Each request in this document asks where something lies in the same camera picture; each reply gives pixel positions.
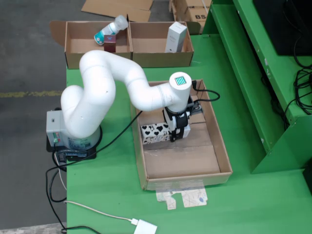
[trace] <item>paper scrap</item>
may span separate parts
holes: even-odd
[[[171,197],[173,194],[182,195],[183,205],[185,208],[207,205],[208,198],[204,186],[196,189],[187,188],[182,190],[156,191],[157,201],[165,201],[167,203],[168,210],[174,210],[176,209],[176,200]]]

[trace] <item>yellow floor line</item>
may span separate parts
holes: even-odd
[[[54,97],[61,96],[61,90],[42,91],[42,92],[9,92],[0,93],[0,98],[23,98],[23,97]]]

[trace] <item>cardboard flap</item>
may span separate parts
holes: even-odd
[[[189,29],[190,35],[198,35],[200,32],[201,25],[198,22],[186,22],[187,27]]]
[[[81,11],[111,17],[119,15],[127,17],[128,14],[130,21],[139,22],[148,22],[151,15],[149,10],[141,10],[128,5],[103,0],[86,0]]]
[[[149,10],[153,4],[153,0],[105,0],[105,1],[127,5],[129,7],[142,9],[142,10]]]
[[[65,46],[66,21],[53,20],[49,24],[52,38],[61,46]]]

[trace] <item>red box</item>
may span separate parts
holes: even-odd
[[[104,51],[116,52],[116,35],[104,35]]]

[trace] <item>black and white patterned box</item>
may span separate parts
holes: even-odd
[[[170,140],[167,123],[155,123],[141,126],[143,145]]]

